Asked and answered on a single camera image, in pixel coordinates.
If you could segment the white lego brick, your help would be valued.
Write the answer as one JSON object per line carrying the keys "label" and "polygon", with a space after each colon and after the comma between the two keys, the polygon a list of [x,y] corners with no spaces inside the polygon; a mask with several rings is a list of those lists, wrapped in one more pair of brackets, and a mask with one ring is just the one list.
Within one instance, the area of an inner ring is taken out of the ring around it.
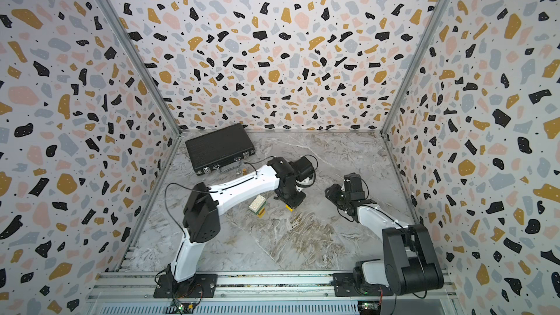
{"label": "white lego brick", "polygon": [[258,195],[251,204],[249,204],[249,210],[253,211],[256,209],[263,209],[266,205],[266,198],[262,195]]}

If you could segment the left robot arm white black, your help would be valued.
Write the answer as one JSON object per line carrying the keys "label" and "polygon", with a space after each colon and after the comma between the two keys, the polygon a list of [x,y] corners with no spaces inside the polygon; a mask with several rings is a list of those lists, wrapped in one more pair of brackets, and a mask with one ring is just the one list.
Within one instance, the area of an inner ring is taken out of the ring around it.
{"label": "left robot arm white black", "polygon": [[211,186],[200,182],[190,188],[183,220],[178,224],[183,239],[169,264],[173,280],[180,284],[193,279],[206,243],[221,231],[220,217],[232,208],[264,192],[273,192],[275,199],[295,209],[306,198],[303,190],[313,186],[315,179],[316,166],[307,157],[296,161],[272,157],[264,166],[238,179]]}

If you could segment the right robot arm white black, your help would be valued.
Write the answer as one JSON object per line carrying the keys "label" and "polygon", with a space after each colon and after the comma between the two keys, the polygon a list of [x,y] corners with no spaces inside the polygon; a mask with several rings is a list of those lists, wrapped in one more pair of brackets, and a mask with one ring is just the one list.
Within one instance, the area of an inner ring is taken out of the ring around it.
{"label": "right robot arm white black", "polygon": [[392,217],[369,198],[369,186],[356,173],[347,174],[342,185],[325,189],[325,198],[337,211],[382,241],[382,258],[357,262],[353,284],[358,293],[372,288],[394,295],[427,293],[444,285],[443,271],[426,227]]}

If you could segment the black briefcase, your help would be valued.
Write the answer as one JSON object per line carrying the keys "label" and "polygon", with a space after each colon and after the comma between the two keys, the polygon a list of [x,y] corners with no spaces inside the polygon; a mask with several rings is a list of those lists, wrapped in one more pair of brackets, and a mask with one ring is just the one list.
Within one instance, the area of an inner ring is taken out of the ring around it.
{"label": "black briefcase", "polygon": [[255,154],[255,146],[242,124],[230,125],[185,142],[192,169],[209,174]]}

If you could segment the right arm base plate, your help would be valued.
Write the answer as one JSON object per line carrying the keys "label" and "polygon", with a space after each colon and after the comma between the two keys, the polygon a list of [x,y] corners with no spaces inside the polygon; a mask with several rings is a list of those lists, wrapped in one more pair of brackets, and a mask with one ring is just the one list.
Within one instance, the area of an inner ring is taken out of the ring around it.
{"label": "right arm base plate", "polygon": [[334,273],[330,283],[336,297],[381,297],[393,296],[394,293],[383,284],[369,284],[363,277],[353,273]]}

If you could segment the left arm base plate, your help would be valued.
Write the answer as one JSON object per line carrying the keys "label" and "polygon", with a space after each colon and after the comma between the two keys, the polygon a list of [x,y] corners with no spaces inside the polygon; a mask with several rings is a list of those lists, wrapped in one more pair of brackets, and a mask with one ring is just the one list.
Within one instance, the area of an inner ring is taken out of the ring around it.
{"label": "left arm base plate", "polygon": [[217,286],[217,274],[195,274],[187,281],[177,282],[170,273],[157,278],[153,297],[158,299],[213,298]]}

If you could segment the aluminium mounting rail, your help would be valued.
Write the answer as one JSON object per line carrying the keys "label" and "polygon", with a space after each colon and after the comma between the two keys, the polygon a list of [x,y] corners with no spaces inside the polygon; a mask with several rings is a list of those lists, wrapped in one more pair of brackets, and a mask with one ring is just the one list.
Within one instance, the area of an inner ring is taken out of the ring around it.
{"label": "aluminium mounting rail", "polygon": [[358,290],[348,271],[208,271],[171,297],[150,272],[104,273],[86,314],[462,314],[455,287]]}

